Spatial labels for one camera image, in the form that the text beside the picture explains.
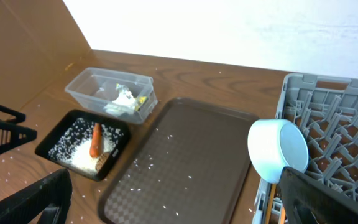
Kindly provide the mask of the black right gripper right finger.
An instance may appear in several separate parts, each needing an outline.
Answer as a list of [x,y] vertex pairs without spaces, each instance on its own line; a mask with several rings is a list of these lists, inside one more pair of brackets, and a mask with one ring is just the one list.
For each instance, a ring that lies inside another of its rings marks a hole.
[[278,186],[289,223],[358,223],[358,203],[296,169],[284,167]]

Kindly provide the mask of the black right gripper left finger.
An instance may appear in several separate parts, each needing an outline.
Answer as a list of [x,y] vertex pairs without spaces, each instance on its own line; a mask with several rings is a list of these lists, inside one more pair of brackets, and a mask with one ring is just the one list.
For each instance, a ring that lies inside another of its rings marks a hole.
[[0,223],[64,224],[73,186],[68,169],[59,169],[0,201]]

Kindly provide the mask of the wooden chopstick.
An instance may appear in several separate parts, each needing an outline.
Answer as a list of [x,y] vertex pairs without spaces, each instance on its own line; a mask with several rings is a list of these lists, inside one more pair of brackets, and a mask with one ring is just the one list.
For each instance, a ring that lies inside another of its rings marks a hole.
[[286,218],[286,211],[285,208],[282,207],[281,211],[280,211],[280,219],[279,219],[279,224],[285,224],[285,218]]
[[266,210],[266,213],[265,213],[264,224],[269,224],[271,213],[272,213],[273,199],[274,199],[274,196],[275,196],[276,188],[277,188],[277,185],[272,184],[271,189],[270,189],[269,198],[268,198],[268,204],[267,204],[267,210]]

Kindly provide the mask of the light blue rice bowl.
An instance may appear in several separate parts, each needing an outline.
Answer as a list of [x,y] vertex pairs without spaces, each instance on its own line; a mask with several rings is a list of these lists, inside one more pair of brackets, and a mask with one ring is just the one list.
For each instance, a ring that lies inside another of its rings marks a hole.
[[262,179],[279,183],[284,167],[304,173],[309,151],[298,126],[286,119],[259,119],[247,137],[251,163]]

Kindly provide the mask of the orange carrot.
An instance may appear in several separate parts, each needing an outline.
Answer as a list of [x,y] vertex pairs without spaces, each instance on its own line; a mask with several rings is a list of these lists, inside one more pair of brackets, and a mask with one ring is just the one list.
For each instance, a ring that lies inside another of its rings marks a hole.
[[89,150],[89,154],[92,158],[97,158],[102,153],[101,136],[101,125],[99,123],[95,123],[91,140],[91,147]]

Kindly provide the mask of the brown shiitake mushroom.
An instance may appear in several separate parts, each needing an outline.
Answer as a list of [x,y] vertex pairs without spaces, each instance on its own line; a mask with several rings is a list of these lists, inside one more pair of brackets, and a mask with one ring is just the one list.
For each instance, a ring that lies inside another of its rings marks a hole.
[[97,163],[95,165],[95,169],[96,169],[97,172],[99,172],[102,169],[104,163],[107,161],[109,156],[110,156],[109,152],[104,152],[103,154],[101,154],[99,156],[98,161],[97,161]]

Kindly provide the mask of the white tissue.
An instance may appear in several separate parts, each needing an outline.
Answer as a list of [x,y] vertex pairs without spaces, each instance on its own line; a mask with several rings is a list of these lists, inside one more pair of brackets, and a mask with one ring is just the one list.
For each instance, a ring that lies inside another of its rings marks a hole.
[[120,116],[124,113],[133,114],[136,99],[130,94],[120,93],[119,96],[104,107],[104,111],[112,116]]

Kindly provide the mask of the aluminium foil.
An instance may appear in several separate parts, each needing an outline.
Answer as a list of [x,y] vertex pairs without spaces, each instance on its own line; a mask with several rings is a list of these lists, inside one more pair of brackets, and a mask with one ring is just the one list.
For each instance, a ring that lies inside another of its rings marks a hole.
[[119,93],[119,95],[124,95],[127,98],[133,98],[132,92],[130,89],[122,84],[116,84],[116,91]]

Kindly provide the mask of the yellow green snack wrapper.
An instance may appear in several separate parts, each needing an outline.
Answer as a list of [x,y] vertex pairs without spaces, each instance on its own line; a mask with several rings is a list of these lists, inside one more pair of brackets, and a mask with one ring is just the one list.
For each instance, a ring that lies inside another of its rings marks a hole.
[[141,107],[147,102],[149,98],[147,96],[138,96],[136,98],[135,110],[140,111]]

